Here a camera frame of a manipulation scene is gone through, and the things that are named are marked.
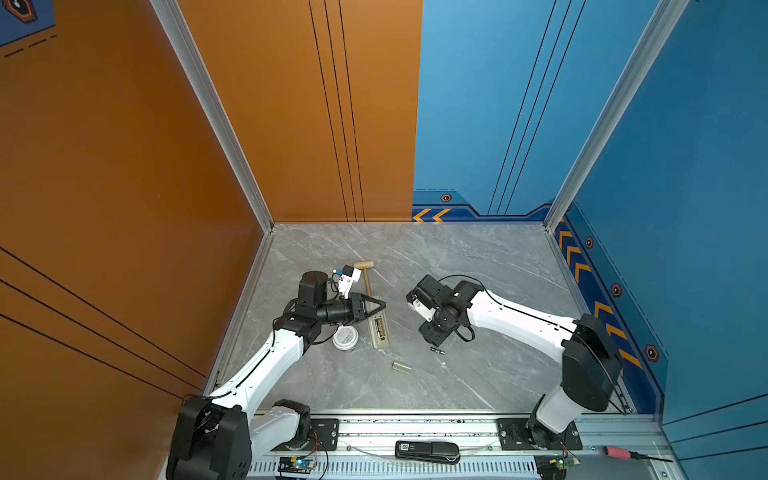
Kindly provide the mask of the remote battery cover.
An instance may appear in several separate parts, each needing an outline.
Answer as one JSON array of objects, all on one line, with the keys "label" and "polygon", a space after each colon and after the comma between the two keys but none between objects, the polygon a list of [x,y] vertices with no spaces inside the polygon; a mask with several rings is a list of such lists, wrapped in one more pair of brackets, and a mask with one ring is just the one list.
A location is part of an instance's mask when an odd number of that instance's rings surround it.
[{"label": "remote battery cover", "polygon": [[413,368],[411,366],[398,361],[394,361],[392,363],[392,369],[404,374],[411,374],[413,372]]}]

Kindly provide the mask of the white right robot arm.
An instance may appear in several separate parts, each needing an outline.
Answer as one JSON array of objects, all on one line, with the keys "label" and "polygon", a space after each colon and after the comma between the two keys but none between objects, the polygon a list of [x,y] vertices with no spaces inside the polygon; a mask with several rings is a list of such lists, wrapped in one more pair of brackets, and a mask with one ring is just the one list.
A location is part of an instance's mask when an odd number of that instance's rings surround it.
[{"label": "white right robot arm", "polygon": [[535,405],[523,431],[536,449],[565,445],[568,428],[584,413],[602,413],[618,394],[623,361],[593,315],[557,316],[503,299],[470,278],[451,287],[427,275],[406,294],[424,322],[424,340],[438,348],[451,335],[469,343],[479,329],[510,337],[561,367],[561,380]]}]

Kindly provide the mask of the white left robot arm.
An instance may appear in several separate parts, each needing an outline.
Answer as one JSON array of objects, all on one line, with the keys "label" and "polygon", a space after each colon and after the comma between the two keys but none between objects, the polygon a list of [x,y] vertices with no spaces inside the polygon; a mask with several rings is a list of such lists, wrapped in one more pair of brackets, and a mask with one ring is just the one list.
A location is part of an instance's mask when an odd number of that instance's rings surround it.
[{"label": "white left robot arm", "polygon": [[308,406],[280,400],[266,414],[256,412],[285,372],[318,344],[324,326],[351,327],[385,309],[384,301],[353,291],[362,275],[359,264],[330,275],[302,275],[296,297],[272,321],[260,350],[217,390],[183,402],[166,478],[244,479],[252,462],[273,448],[301,447],[308,441]]}]

